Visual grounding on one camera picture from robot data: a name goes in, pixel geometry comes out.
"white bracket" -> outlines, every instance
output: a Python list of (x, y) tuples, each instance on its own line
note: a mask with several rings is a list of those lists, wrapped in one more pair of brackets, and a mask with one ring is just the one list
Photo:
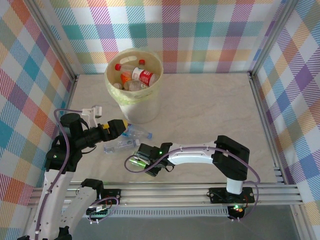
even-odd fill
[(94, 105), (92, 108), (83, 108), (81, 115), (88, 116), (88, 126), (89, 128), (98, 127), (96, 119), (102, 116), (102, 106)]

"plaid fabric wall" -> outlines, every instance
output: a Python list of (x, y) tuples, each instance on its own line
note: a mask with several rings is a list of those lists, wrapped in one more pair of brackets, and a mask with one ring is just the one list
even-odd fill
[(248, 71), (252, 71), (254, 69), (254, 66), (256, 65), (256, 62), (257, 62), (257, 60), (258, 60), (258, 58), (260, 56), (260, 53), (264, 49), (264, 47), (265, 47), (265, 45), (267, 43), (267, 40), (268, 40), (268, 38), (270, 36), (270, 33), (272, 32), (272, 30), (273, 30), (278, 18), (280, 17), (280, 15), (281, 15), (284, 7), (285, 7), (286, 2), (287, 2), (287, 0), (282, 0), (281, 1), (280, 6), (278, 7), (278, 9), (277, 9), (275, 15), (273, 16), (273, 19), (272, 19), (267, 31), (265, 32), (265, 35), (263, 36), (263, 39), (262, 39), (262, 41), (260, 43), (260, 46), (259, 46), (258, 50), (256, 51), (256, 53), (254, 55), (253, 61), (251, 62), (251, 65), (250, 65), (250, 68), (249, 68)]
[(132, 47), (157, 52), (165, 73), (224, 73), (248, 71), (285, 1), (38, 0), (38, 4), (77, 73), (103, 73), (115, 54)]
[(17, 239), (71, 81), (23, 0), (0, 0), (0, 239)]
[(300, 0), (257, 84), (291, 183), (320, 239), (320, 0)]

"red bottle cap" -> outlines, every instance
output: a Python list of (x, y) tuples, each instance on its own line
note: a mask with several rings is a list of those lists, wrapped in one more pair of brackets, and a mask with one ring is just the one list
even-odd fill
[(139, 65), (145, 65), (145, 64), (146, 64), (145, 60), (143, 60), (143, 59), (139, 60)]
[(115, 70), (120, 71), (121, 69), (121, 64), (117, 63), (114, 67)]

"cable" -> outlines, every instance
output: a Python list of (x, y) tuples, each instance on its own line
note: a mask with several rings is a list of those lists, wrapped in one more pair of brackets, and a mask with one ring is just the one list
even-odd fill
[(212, 192), (212, 191), (208, 191), (207, 193), (206, 193), (206, 196), (207, 197), (211, 197), (210, 196), (210, 194), (213, 194), (213, 195), (217, 195), (219, 198), (221, 198), (223, 201), (225, 201), (225, 202), (228, 202), (226, 199), (224, 199), (222, 196), (220, 196), (219, 194), (217, 194), (217, 193), (215, 193), (215, 192)]
[(41, 222), (41, 217), (42, 217), (42, 213), (44, 211), (44, 208), (45, 208), (45, 205), (46, 205), (46, 202), (47, 202), (47, 199), (48, 199), (48, 196), (49, 194), (52, 192), (52, 189), (54, 188), (55, 184), (57, 183), (60, 175), (62, 174), (63, 170), (65, 169), (66, 165), (67, 165), (67, 162), (68, 162), (68, 159), (69, 159), (69, 154), (70, 154), (70, 144), (69, 144), (69, 140), (68, 140), (68, 136), (67, 136), (67, 133), (66, 131), (64, 130), (63, 126), (61, 125), (60, 121), (59, 121), (59, 118), (57, 116), (57, 112), (59, 111), (67, 111), (67, 112), (72, 112), (72, 113), (82, 113), (82, 111), (78, 111), (78, 110), (70, 110), (70, 109), (63, 109), (63, 108), (57, 108), (56, 110), (54, 110), (53, 112), (53, 115), (54, 115), (54, 118), (55, 120), (57, 121), (57, 124), (60, 128), (60, 131), (64, 137), (64, 140), (65, 140), (65, 145), (66, 145), (66, 154), (65, 154), (65, 159), (64, 159), (64, 162), (58, 172), (58, 174), (56, 175), (55, 179), (53, 180), (52, 184), (50, 185), (50, 187), (48, 188), (48, 190), (46, 191), (45, 195), (44, 195), (44, 198), (43, 198), (43, 201), (41, 203), (41, 206), (40, 206), (40, 209), (39, 209), (39, 214), (38, 214), (38, 218), (36, 220), (36, 225), (35, 225), (35, 237), (34, 237), (34, 240), (38, 240), (39, 238), (39, 229), (40, 229), (40, 222)]
[[(114, 207), (113, 211), (110, 212), (107, 216), (101, 218), (100, 220), (97, 220), (97, 221), (96, 221), (97, 223), (106, 220), (108, 217), (110, 217), (110, 216), (115, 212), (115, 210), (117, 209), (117, 207), (118, 207), (118, 205), (119, 205), (119, 199), (116, 198), (116, 197), (114, 197), (114, 196), (109, 196), (109, 197), (105, 197), (105, 198), (102, 198), (102, 199), (98, 199), (98, 200), (94, 201), (94, 202), (91, 204), (91, 206), (92, 206), (92, 205), (94, 205), (94, 204), (98, 204), (98, 203), (100, 203), (100, 202), (102, 202), (102, 201), (109, 200), (109, 199), (114, 199), (114, 200), (116, 200), (116, 206)], [(91, 215), (92, 215), (92, 213), (89, 214), (89, 221), (90, 221), (90, 223), (92, 224), (92, 223), (94, 223), (94, 221), (91, 219)]]
[(95, 144), (92, 150), (86, 151), (86, 152), (81, 152), (81, 153), (82, 153), (82, 154), (89, 154), (89, 153), (91, 153), (92, 151), (94, 151), (96, 148), (97, 148), (97, 145)]
[(112, 207), (112, 201), (110, 201), (111, 203), (110, 203), (110, 207), (107, 207), (106, 209), (110, 209), (111, 207)]
[[(164, 158), (166, 158), (167, 156), (169, 156), (170, 154), (175, 154), (175, 153), (180, 153), (180, 152), (183, 152), (183, 151), (186, 151), (186, 150), (203, 150), (204, 147), (203, 146), (188, 146), (188, 147), (181, 147), (181, 148), (178, 148), (178, 149), (175, 149), (175, 150), (172, 150), (172, 151), (169, 151), (167, 152), (166, 154), (164, 154), (162, 157), (160, 157), (154, 164), (152, 164), (151, 166), (149, 166), (148, 168), (146, 169), (143, 169), (141, 171), (132, 171), (130, 170), (128, 167), (127, 167), (127, 162), (132, 158), (132, 157), (136, 157), (135, 155), (131, 155), (129, 156), (125, 161), (124, 161), (124, 168), (126, 170), (128, 170), (130, 173), (134, 173), (134, 174), (138, 174), (138, 173), (145, 173), (147, 171), (149, 171), (150, 169), (152, 169), (153, 167), (155, 167), (156, 165), (158, 165), (158, 163), (160, 163)], [(206, 146), (206, 150), (209, 151), (209, 150), (213, 150), (213, 151), (218, 151), (218, 152), (221, 152), (223, 154), (227, 154), (228, 156), (231, 156), (232, 158), (234, 158), (235, 160), (237, 160), (238, 162), (240, 162), (241, 164), (243, 164), (244, 166), (246, 166), (256, 177), (256, 181), (245, 181), (243, 182), (243, 184), (252, 184), (255, 186), (255, 189), (256, 189), (256, 198), (255, 198), (255, 202), (254, 202), (254, 205), (251, 209), (251, 211), (245, 215), (244, 217), (247, 217), (248, 215), (250, 215), (255, 209), (256, 209), (256, 206), (258, 204), (258, 200), (259, 200), (259, 188), (258, 188), (258, 184), (261, 182), (261, 179), (258, 175), (258, 173), (248, 164), (246, 163), (245, 161), (243, 161), (240, 157), (234, 155), (233, 153), (227, 151), (227, 150), (224, 150), (224, 149), (221, 149), (221, 148), (217, 148), (217, 147), (212, 147), (212, 146)]]
[(244, 198), (245, 198), (245, 201), (246, 201), (246, 205), (245, 205), (244, 209), (247, 209), (248, 208), (249, 199), (248, 199), (247, 195), (244, 195)]

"bottle label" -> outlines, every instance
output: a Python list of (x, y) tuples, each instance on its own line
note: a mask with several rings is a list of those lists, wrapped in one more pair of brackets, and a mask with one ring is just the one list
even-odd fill
[(132, 80), (141, 81), (149, 87), (150, 79), (153, 73), (136, 67), (132, 72)]

